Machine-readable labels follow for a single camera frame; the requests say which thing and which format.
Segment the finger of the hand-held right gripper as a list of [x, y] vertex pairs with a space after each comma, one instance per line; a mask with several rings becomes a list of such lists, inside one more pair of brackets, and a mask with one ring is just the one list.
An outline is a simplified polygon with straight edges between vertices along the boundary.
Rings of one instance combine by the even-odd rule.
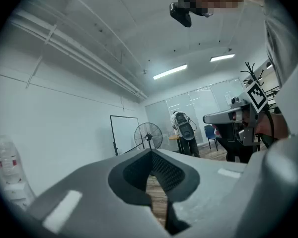
[[239, 142], [229, 142], [223, 138], [217, 138], [218, 143], [227, 151], [226, 160], [235, 162], [238, 157], [241, 163], [248, 163], [251, 158], [251, 146], [243, 146]]

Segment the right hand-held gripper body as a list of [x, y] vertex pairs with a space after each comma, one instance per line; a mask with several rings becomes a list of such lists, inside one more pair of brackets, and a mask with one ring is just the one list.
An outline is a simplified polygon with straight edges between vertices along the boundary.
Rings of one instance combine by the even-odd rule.
[[203, 116], [206, 124], [215, 125], [221, 138], [243, 146], [258, 145], [254, 141], [259, 113], [268, 99], [257, 81], [252, 82], [238, 97], [231, 100], [230, 109]]

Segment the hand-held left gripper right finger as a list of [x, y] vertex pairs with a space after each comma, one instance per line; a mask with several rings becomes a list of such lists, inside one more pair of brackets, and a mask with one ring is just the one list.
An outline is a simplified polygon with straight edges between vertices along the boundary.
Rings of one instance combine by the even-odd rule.
[[164, 189], [177, 238], [234, 238], [240, 205], [231, 193], [246, 165], [152, 150], [153, 171]]

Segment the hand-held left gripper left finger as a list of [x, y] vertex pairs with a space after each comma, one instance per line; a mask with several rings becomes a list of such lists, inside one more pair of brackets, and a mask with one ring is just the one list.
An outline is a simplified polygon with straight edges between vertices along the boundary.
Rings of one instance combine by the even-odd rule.
[[58, 238], [167, 238], [146, 193], [150, 151], [78, 168], [47, 189], [28, 214]]

